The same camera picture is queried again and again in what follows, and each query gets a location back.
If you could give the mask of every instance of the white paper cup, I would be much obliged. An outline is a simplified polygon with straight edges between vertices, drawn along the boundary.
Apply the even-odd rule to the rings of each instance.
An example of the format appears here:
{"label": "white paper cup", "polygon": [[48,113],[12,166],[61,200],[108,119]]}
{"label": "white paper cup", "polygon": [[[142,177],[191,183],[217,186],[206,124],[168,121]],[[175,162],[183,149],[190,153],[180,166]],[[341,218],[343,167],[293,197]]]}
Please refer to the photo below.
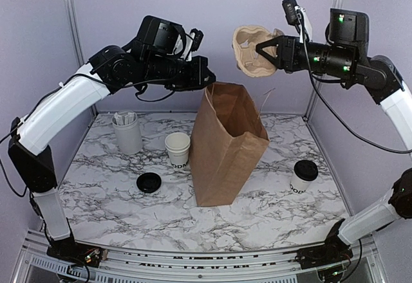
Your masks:
{"label": "white paper cup", "polygon": [[189,160],[191,138],[182,132],[172,133],[166,137],[165,146],[171,165],[175,169],[184,169]]}
{"label": "white paper cup", "polygon": [[[133,113],[131,111],[120,111],[119,115]],[[111,119],[115,129],[117,145],[121,152],[128,156],[138,153],[143,148],[142,135],[140,133],[137,114],[133,113],[133,121],[126,125],[116,124],[115,117]]]}
{"label": "white paper cup", "polygon": [[290,189],[296,194],[302,194],[316,180],[317,166],[314,162],[302,160],[295,164],[294,175],[290,179]]}

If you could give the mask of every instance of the paper cup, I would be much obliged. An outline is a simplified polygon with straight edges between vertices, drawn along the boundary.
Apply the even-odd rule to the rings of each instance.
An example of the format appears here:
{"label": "paper cup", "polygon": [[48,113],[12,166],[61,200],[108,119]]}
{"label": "paper cup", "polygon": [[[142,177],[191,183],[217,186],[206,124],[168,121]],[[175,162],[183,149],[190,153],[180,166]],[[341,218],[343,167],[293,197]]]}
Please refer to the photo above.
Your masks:
{"label": "paper cup", "polygon": [[172,133],[166,137],[165,146],[171,165],[175,169],[184,169],[189,160],[191,138],[182,132]]}
{"label": "paper cup", "polygon": [[298,161],[294,167],[294,175],[290,179],[290,189],[302,194],[315,181],[318,175],[317,166],[309,160]]}

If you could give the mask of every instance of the white marble table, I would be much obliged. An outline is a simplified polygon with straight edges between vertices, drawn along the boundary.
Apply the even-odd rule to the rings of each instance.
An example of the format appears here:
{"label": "white marble table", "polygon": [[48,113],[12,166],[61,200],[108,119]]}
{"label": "white marble table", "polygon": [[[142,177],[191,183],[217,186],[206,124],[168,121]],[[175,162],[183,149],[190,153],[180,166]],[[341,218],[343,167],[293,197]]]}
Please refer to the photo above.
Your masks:
{"label": "white marble table", "polygon": [[[342,198],[319,149],[300,117],[265,114],[270,146],[230,206],[196,206],[190,172],[175,172],[164,138],[191,132],[196,114],[154,113],[140,117],[144,150],[125,156],[116,146],[110,114],[100,114],[60,187],[76,239],[160,251],[244,251],[324,240],[347,217]],[[294,163],[311,159],[319,177],[294,194],[288,178]],[[143,194],[136,179],[162,177],[162,187]]]}

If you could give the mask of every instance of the brown paper bag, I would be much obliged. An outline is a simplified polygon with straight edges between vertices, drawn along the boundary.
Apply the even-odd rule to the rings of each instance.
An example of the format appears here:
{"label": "brown paper bag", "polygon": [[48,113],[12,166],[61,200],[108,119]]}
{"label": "brown paper bag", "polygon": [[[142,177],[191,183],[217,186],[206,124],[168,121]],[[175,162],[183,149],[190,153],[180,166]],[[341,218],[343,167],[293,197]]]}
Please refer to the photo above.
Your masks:
{"label": "brown paper bag", "polygon": [[190,151],[198,206],[230,205],[268,144],[245,87],[216,82],[205,89]]}

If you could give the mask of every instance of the black lid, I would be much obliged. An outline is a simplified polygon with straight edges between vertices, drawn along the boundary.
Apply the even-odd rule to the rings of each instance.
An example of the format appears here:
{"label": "black lid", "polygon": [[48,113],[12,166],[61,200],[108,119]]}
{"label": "black lid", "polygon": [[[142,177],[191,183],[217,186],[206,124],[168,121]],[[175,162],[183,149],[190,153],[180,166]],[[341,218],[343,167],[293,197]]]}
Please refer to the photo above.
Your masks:
{"label": "black lid", "polygon": [[313,161],[301,160],[295,164],[294,171],[296,176],[305,181],[313,181],[317,178],[317,166]]}
{"label": "black lid", "polygon": [[146,172],[137,178],[137,187],[144,193],[156,192],[162,184],[162,179],[154,172]]}

